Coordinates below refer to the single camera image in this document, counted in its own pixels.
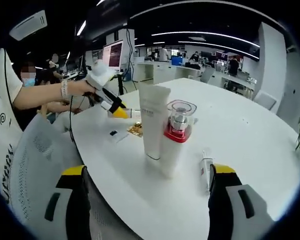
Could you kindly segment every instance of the gold packet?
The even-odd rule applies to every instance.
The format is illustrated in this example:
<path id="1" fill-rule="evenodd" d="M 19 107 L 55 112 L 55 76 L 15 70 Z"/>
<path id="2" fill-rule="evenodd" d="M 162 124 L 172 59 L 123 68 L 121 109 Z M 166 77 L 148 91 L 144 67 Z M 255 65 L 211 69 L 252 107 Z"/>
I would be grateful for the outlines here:
<path id="1" fill-rule="evenodd" d="M 135 124 L 133 124 L 133 126 L 129 127 L 127 129 L 127 131 L 133 135 L 136 135 L 138 137 L 142 137 L 143 135 L 143 130 L 142 130 L 142 124 L 141 122 L 136 122 Z"/>

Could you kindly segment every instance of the clear plastic lid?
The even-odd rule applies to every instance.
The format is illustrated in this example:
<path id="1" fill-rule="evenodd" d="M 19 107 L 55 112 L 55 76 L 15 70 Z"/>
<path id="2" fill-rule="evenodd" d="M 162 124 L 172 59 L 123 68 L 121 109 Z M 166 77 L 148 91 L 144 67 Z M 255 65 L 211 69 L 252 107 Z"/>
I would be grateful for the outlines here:
<path id="1" fill-rule="evenodd" d="M 185 116 L 191 116 L 197 110 L 197 106 L 193 103 L 178 99 L 169 102 L 167 108 L 172 112 L 182 112 Z"/>

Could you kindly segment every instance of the white round table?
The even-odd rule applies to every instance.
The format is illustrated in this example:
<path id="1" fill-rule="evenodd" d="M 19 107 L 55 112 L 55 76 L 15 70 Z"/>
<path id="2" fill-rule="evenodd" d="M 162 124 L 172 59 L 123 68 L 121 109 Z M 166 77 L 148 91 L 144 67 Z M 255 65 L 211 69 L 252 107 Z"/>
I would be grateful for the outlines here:
<path id="1" fill-rule="evenodd" d="M 297 133 L 258 104 L 222 88 L 181 78 L 161 83 L 171 88 L 169 101 L 197 106 L 198 122 L 186 143 L 179 170 L 166 180 L 144 155 L 143 139 L 128 134 L 136 120 L 108 118 L 95 106 L 73 118 L 73 135 L 96 187 L 116 214 L 145 240 L 206 239 L 209 196 L 204 196 L 199 162 L 209 148 L 215 163 L 235 169 L 267 203 L 277 220 L 300 182 L 295 153 Z M 121 96 L 129 108 L 139 107 L 139 92 Z"/>

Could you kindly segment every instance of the red cap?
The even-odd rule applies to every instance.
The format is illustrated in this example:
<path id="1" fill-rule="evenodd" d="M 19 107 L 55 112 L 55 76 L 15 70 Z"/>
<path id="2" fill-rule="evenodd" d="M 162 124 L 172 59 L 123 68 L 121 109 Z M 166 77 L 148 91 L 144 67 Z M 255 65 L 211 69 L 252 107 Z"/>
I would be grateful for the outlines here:
<path id="1" fill-rule="evenodd" d="M 174 142 L 182 144 L 189 139 L 191 135 L 191 131 L 192 131 L 192 127 L 190 125 L 185 130 L 176 130 L 171 126 L 169 121 L 168 125 L 164 130 L 164 135 L 168 139 L 171 139 Z"/>

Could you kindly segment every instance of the blue box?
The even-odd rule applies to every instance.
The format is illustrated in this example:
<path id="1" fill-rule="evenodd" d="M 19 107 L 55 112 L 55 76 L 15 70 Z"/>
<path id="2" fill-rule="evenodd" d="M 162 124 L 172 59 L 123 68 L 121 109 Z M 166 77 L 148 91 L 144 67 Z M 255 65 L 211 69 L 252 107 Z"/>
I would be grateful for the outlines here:
<path id="1" fill-rule="evenodd" d="M 182 57 L 181 56 L 173 56 L 171 58 L 171 64 L 174 66 L 181 66 L 182 65 Z"/>

